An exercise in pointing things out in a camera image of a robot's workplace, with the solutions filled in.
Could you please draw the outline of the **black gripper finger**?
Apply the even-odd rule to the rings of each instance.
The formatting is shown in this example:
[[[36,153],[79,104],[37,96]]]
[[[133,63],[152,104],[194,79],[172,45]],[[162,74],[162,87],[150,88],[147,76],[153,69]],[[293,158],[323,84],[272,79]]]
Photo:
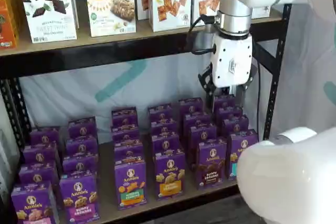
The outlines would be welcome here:
[[[250,75],[249,75],[249,78],[248,78],[247,82],[237,86],[237,104],[243,104],[244,103],[246,92],[247,92],[249,86],[251,85],[251,83],[253,82],[257,72],[258,72],[257,67],[255,65],[252,65],[251,70],[250,70]]]
[[[211,112],[213,112],[214,93],[216,91],[212,70],[213,65],[210,63],[202,73],[198,74],[198,80],[205,91],[205,106]]]

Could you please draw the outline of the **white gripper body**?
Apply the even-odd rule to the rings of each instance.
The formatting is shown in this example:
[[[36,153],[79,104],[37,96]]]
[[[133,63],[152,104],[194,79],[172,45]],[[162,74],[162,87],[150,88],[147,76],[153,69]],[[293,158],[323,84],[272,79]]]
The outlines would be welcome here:
[[[230,87],[248,81],[253,54],[251,34],[241,37],[214,35],[216,51],[211,55],[212,77],[216,87]]]

